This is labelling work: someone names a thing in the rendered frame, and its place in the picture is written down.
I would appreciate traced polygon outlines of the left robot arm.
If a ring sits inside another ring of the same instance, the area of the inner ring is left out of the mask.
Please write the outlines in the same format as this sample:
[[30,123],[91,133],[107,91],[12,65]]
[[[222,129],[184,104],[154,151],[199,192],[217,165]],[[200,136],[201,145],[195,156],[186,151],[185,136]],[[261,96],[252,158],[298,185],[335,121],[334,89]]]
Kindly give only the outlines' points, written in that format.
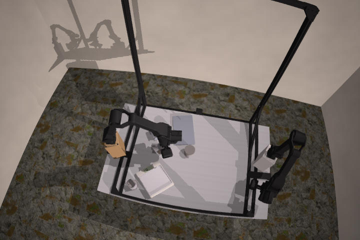
[[[272,204],[274,194],[278,194],[286,182],[286,176],[293,167],[296,160],[300,157],[302,149],[306,146],[307,137],[305,133],[298,130],[293,130],[287,139],[280,146],[271,145],[267,151],[267,157],[274,160],[275,158],[282,159],[284,153],[289,149],[289,155],[278,172],[276,172],[269,181],[265,183],[266,190],[260,190],[258,200],[265,204]],[[294,146],[301,146],[299,150]],[[278,188],[278,189],[276,189]]]

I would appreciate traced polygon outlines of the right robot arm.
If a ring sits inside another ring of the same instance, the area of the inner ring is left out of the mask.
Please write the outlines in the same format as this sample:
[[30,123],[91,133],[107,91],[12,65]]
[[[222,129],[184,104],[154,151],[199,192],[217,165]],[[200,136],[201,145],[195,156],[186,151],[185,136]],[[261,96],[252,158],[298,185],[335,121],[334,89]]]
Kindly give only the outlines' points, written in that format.
[[[123,124],[121,124],[122,113],[128,115],[128,121]],[[182,130],[172,130],[172,127],[164,122],[155,123],[138,116],[136,113],[128,112],[125,109],[115,108],[110,111],[108,126],[104,128],[102,142],[107,145],[115,145],[116,128],[123,129],[127,126],[137,126],[150,131],[154,137],[158,137],[160,142],[168,141],[168,146],[170,146],[170,144],[176,144],[178,141],[182,141]]]

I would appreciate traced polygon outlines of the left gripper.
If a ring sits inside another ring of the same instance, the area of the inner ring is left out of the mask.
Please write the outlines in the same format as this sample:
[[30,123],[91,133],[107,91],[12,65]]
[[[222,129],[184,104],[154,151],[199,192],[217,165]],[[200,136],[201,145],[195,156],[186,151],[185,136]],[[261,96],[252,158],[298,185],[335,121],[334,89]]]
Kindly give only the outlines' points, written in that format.
[[[259,190],[266,190],[265,188],[265,184],[266,182],[268,182],[267,180],[265,182],[262,183],[262,185],[258,185],[258,180],[256,179],[252,179],[251,182],[250,182],[250,185],[249,185],[249,189],[255,191],[256,189],[259,189]],[[274,194],[273,198],[276,198],[277,197],[277,193]]]

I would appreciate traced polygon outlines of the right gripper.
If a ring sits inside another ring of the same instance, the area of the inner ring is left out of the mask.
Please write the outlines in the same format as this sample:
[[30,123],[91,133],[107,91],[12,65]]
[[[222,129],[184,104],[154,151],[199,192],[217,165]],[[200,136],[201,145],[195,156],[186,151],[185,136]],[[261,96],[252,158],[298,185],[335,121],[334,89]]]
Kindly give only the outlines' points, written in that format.
[[[158,139],[158,138],[157,138]],[[159,142],[159,145],[160,147],[164,147],[164,149],[161,149],[161,155],[162,155],[162,158],[165,159],[165,158],[169,158],[169,157],[172,157],[173,156],[173,153],[172,153],[172,149],[171,147],[168,147],[168,142],[169,140],[165,141],[165,142],[161,142],[159,141],[158,139],[158,142]]]

